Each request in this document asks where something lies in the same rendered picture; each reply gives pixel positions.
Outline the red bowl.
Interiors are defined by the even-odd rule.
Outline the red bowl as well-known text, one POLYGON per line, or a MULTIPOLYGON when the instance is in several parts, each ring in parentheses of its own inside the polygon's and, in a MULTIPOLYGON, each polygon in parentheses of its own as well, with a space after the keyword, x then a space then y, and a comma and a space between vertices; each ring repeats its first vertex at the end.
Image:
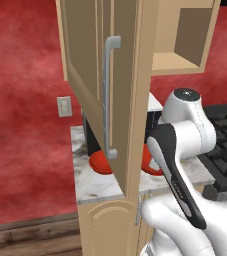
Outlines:
POLYGON ((143 146, 143 157, 142 157, 141 169, 145 173, 148 173, 153 176, 162 176, 163 175, 159 165, 153 159, 147 145, 143 146))
POLYGON ((89 165, 95 172, 99 174, 102 174, 102 175, 112 174, 111 167, 102 150, 94 152, 89 157, 89 165))

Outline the beige cabinet door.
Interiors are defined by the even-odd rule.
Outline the beige cabinet door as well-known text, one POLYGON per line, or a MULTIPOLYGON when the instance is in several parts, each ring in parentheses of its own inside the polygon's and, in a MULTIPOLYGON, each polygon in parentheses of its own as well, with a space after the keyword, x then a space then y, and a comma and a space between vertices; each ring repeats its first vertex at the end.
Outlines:
POLYGON ((64 79, 103 150, 123 194, 139 191, 154 52, 155 0, 55 0, 64 79), (109 57, 109 138, 103 136, 103 65, 106 39, 121 38, 109 57))

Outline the beige base cupboard door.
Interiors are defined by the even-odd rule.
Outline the beige base cupboard door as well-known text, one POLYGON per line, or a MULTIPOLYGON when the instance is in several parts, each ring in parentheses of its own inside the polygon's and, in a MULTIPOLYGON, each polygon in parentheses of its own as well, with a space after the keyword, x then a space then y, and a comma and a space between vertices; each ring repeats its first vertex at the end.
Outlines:
POLYGON ((136 256, 138 199, 78 206, 82 256, 136 256))

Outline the black hob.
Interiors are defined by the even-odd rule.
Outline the black hob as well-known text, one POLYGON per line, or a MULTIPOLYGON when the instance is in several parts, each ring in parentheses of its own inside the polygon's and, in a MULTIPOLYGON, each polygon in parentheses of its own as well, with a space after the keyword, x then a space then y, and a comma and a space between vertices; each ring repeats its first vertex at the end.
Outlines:
POLYGON ((216 130, 216 146, 199 160, 214 177, 213 184, 206 185, 203 197, 213 201, 227 202, 227 104, 204 108, 208 119, 216 130))

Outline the grey wall socket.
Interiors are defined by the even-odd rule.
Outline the grey wall socket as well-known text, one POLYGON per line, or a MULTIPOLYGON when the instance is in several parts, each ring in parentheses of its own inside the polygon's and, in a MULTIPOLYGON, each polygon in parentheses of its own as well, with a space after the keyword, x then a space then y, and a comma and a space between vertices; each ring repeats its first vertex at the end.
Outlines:
POLYGON ((72 104, 71 97, 58 97, 57 98, 58 113, 60 117, 71 117, 72 116, 72 104))

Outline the beige open wall cabinet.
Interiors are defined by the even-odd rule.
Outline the beige open wall cabinet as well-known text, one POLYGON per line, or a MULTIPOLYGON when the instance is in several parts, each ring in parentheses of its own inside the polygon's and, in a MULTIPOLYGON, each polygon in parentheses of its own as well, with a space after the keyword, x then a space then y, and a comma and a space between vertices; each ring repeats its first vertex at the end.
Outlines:
POLYGON ((152 75, 203 73, 221 0, 156 0, 152 75))

